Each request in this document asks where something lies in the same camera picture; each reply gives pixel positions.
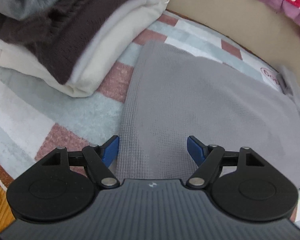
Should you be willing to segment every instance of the beige cushion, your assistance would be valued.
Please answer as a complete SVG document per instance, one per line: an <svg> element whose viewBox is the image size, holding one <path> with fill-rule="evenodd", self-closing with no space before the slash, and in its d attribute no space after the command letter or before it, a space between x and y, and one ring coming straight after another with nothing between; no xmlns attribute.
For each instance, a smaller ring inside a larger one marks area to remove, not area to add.
<svg viewBox="0 0 300 240"><path fill-rule="evenodd" d="M300 85L300 27L258 0L170 0L168 9L230 37Z"/></svg>

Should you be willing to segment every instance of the white rug stripe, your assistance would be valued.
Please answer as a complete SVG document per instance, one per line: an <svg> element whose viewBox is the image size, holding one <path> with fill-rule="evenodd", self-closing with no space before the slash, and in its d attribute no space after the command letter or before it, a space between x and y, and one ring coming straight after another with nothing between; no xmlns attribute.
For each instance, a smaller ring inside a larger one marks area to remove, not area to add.
<svg viewBox="0 0 300 240"><path fill-rule="evenodd" d="M219 59L211 56L210 54L208 54L208 53L206 53L206 52L204 52L202 50L199 50L197 48L194 48L194 47L192 47L192 46L190 46L188 44L185 44L185 43L183 43L181 41L175 40L173 38L168 37L164 43L170 44L170 45L175 46L175 47L177 47L179 49L183 49L183 50L191 53L192 55L194 55L196 57L205 57L205 58L209 58L209 59L212 59L212 60L215 60L217 62L222 63L221 60L219 60Z"/></svg>
<svg viewBox="0 0 300 240"><path fill-rule="evenodd" d="M30 157L35 157L54 123L0 81L0 127Z"/></svg>
<svg viewBox="0 0 300 240"><path fill-rule="evenodd" d="M217 46L218 48L221 48L221 38L207 32L203 29L193 26L185 21L178 21L175 28L177 28L179 30L183 30L192 35L195 35L195 36L199 37L200 39L207 41L207 42Z"/></svg>

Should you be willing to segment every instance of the blue gripper pad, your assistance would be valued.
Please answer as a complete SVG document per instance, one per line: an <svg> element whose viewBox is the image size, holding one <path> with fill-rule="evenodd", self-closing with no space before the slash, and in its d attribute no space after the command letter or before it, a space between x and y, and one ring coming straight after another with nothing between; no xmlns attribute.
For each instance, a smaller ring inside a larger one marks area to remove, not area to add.
<svg viewBox="0 0 300 240"><path fill-rule="evenodd" d="M198 167L203 163L209 154L208 147L193 135L189 136L187 139L187 150Z"/></svg>
<svg viewBox="0 0 300 240"><path fill-rule="evenodd" d="M111 163L119 153L119 137L112 136L104 145L101 146L102 162L109 168Z"/></svg>

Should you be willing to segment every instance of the folded clothes stack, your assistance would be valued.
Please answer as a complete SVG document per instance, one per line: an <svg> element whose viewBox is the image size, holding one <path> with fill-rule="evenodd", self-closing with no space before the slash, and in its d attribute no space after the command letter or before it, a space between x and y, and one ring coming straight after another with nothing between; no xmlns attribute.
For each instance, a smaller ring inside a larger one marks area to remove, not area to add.
<svg viewBox="0 0 300 240"><path fill-rule="evenodd" d="M0 0L0 66L70 96L89 96L168 2Z"/></svg>

